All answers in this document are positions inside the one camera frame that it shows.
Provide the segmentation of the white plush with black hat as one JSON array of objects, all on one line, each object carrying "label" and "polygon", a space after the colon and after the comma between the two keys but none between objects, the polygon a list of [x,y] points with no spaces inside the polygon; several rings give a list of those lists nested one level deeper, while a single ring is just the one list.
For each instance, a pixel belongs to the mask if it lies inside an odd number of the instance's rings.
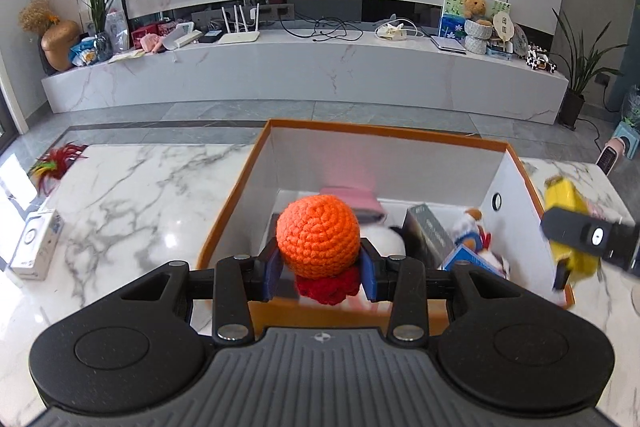
[{"label": "white plush with black hat", "polygon": [[384,225],[363,225],[360,237],[367,239],[381,257],[405,257],[406,247],[402,237],[394,230]]}]

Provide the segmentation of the dark illustrated book box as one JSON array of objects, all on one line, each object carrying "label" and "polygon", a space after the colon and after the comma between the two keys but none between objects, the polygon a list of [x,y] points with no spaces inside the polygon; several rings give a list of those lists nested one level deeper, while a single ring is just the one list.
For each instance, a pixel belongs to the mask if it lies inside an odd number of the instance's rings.
[{"label": "dark illustrated book box", "polygon": [[401,227],[406,255],[421,260],[427,269],[438,269],[454,251],[454,241],[430,207],[410,207]]}]

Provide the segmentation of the brown white plush dog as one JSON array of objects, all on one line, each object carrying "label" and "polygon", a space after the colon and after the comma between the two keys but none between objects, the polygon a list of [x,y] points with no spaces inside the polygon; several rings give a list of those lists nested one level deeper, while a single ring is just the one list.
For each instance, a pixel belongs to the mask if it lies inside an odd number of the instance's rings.
[{"label": "brown white plush dog", "polygon": [[510,279],[510,265],[505,257],[495,254],[491,249],[491,234],[483,227],[483,213],[478,208],[469,208],[454,222],[449,231],[456,245],[463,245],[473,251],[480,259],[492,266],[505,279]]}]

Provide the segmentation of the pink foam block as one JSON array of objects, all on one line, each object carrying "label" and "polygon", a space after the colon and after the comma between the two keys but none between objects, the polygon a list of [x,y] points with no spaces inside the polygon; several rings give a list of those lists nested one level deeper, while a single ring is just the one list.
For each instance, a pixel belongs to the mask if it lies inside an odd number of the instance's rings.
[{"label": "pink foam block", "polygon": [[352,187],[329,186],[320,190],[321,195],[341,199],[351,210],[360,225],[373,225],[386,219],[386,211],[376,196],[367,190]]}]

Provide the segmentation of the orange crochet ball toy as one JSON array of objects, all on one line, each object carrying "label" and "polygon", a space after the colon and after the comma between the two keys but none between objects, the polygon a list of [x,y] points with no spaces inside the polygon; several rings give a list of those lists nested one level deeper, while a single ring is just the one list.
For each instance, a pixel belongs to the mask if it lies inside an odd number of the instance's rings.
[{"label": "orange crochet ball toy", "polygon": [[276,239],[299,295],[337,306],[358,294],[360,228],[346,202],[329,194],[291,202],[278,218]]}]

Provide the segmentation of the large orange storage box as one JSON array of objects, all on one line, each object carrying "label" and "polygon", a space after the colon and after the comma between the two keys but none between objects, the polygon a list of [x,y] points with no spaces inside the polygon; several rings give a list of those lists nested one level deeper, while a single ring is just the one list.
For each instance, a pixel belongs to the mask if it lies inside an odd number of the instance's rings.
[{"label": "large orange storage box", "polygon": [[341,197],[372,219],[381,251],[409,208],[427,205],[445,229],[467,209],[483,213],[490,250],[510,265],[510,279],[556,305],[574,306],[570,288],[553,287],[555,263],[540,231],[541,199],[509,144],[431,131],[271,119],[201,249],[200,269],[232,255],[256,256],[274,215],[311,194]]}]

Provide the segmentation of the potted green plant right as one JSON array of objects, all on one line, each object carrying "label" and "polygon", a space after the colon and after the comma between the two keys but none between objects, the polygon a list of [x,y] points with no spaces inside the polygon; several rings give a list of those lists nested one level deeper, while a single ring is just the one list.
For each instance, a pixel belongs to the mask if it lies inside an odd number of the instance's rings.
[{"label": "potted green plant right", "polygon": [[612,24],[610,20],[588,46],[584,32],[574,31],[570,19],[562,9],[553,10],[553,15],[568,47],[568,54],[554,54],[566,66],[568,72],[568,85],[560,106],[558,121],[563,126],[574,130],[576,121],[582,113],[582,106],[585,104],[584,91],[587,84],[597,75],[619,76],[622,72],[618,68],[602,65],[601,62],[609,53],[626,48],[627,45],[620,43],[605,48],[600,47],[600,41]]}]

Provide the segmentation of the white small carton box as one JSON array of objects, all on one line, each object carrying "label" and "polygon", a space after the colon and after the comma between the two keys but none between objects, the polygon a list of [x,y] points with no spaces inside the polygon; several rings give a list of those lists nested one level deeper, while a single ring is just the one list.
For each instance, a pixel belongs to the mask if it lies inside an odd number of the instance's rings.
[{"label": "white small carton box", "polygon": [[29,213],[9,264],[22,280],[43,281],[49,272],[64,221],[55,209]]}]

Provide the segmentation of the red feather toy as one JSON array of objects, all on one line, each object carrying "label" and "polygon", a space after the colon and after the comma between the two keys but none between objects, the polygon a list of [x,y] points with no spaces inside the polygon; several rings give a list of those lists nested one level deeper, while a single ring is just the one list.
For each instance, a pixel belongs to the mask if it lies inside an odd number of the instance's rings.
[{"label": "red feather toy", "polygon": [[84,158],[87,148],[85,144],[67,142],[60,147],[51,147],[40,156],[28,172],[38,194],[49,195],[55,182],[62,180],[77,159]]}]

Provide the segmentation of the white wifi router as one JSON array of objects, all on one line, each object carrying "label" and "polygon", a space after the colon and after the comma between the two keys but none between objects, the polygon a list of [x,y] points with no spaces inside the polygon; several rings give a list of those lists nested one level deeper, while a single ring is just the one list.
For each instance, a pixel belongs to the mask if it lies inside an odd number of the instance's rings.
[{"label": "white wifi router", "polygon": [[218,40],[220,44],[252,43],[259,39],[259,20],[250,27],[241,5],[233,5],[230,15],[224,8],[220,12],[224,21],[224,34]]}]

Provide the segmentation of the white power strip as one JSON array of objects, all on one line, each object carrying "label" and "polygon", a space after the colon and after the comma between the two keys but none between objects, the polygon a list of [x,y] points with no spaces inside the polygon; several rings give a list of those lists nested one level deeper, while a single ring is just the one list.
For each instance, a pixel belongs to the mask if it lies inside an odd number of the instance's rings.
[{"label": "white power strip", "polygon": [[424,32],[406,18],[395,18],[379,24],[374,34],[376,38],[388,41],[406,41],[425,37]]}]

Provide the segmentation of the teddy bear on cups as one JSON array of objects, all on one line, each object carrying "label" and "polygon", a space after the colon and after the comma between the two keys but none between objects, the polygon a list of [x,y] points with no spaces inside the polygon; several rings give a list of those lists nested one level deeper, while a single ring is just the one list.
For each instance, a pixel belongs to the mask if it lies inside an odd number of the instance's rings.
[{"label": "teddy bear on cups", "polygon": [[494,30],[490,20],[486,18],[485,0],[462,0],[464,22],[464,47],[467,51],[485,55],[488,41]]}]

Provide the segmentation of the painted picture board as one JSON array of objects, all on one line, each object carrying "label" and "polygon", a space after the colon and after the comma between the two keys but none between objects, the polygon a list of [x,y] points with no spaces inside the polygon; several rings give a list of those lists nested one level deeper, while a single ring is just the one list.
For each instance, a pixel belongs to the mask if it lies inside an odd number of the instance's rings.
[{"label": "painted picture board", "polygon": [[467,35],[488,40],[494,32],[494,17],[511,12],[511,5],[500,0],[444,0],[438,35],[461,40]]}]

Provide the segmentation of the green leaf plant in vase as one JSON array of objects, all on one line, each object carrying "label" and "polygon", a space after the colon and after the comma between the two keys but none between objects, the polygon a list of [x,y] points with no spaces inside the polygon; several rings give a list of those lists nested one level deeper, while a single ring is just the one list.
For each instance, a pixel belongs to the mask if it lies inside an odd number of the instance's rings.
[{"label": "green leaf plant in vase", "polygon": [[113,45],[106,32],[107,13],[114,0],[87,0],[90,20],[93,27],[93,46],[96,50],[96,61],[103,63],[113,57]]}]

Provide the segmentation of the gold vase with dried flowers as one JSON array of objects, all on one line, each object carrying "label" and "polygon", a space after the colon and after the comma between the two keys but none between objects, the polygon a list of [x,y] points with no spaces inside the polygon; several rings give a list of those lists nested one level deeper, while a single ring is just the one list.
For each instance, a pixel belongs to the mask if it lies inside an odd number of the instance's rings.
[{"label": "gold vase with dried flowers", "polygon": [[70,49],[79,42],[81,28],[74,20],[63,20],[50,5],[50,0],[29,0],[18,13],[22,31],[38,37],[40,51],[55,72],[72,68]]}]

